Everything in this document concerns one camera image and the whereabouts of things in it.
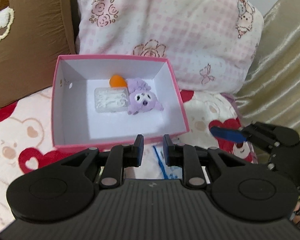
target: curtain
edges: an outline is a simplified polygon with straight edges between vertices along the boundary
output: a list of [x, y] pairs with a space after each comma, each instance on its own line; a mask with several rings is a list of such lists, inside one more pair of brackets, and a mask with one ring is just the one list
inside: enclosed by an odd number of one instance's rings
[[236, 102], [245, 123], [269, 122], [300, 134], [300, 0], [278, 0], [264, 20]]

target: transparent plastic case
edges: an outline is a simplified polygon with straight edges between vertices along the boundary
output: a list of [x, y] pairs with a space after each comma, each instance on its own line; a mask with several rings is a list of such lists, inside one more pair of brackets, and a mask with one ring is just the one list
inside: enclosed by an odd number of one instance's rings
[[96, 88], [94, 90], [94, 99], [98, 113], [128, 110], [129, 94], [127, 88]]

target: orange ball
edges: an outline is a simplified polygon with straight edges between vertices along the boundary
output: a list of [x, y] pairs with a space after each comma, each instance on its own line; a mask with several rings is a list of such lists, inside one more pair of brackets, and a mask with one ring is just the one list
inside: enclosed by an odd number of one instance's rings
[[109, 81], [110, 87], [118, 88], [118, 87], [128, 87], [126, 81], [122, 76], [113, 75]]

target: brown pillow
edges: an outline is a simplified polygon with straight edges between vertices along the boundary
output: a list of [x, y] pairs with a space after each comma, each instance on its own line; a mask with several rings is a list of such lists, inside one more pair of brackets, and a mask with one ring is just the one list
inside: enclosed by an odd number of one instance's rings
[[74, 54], [70, 0], [0, 0], [0, 107], [52, 85]]

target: purple plush toy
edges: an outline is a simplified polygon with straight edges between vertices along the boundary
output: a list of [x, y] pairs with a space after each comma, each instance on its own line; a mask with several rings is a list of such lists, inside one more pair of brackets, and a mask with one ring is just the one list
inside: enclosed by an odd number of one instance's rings
[[133, 93], [136, 90], [139, 91], [150, 91], [151, 87], [144, 82], [141, 78], [128, 79], [128, 91], [129, 93]]
[[150, 91], [135, 90], [129, 95], [130, 105], [128, 114], [137, 112], [148, 112], [151, 109], [163, 110], [162, 105], [158, 102], [157, 97]]

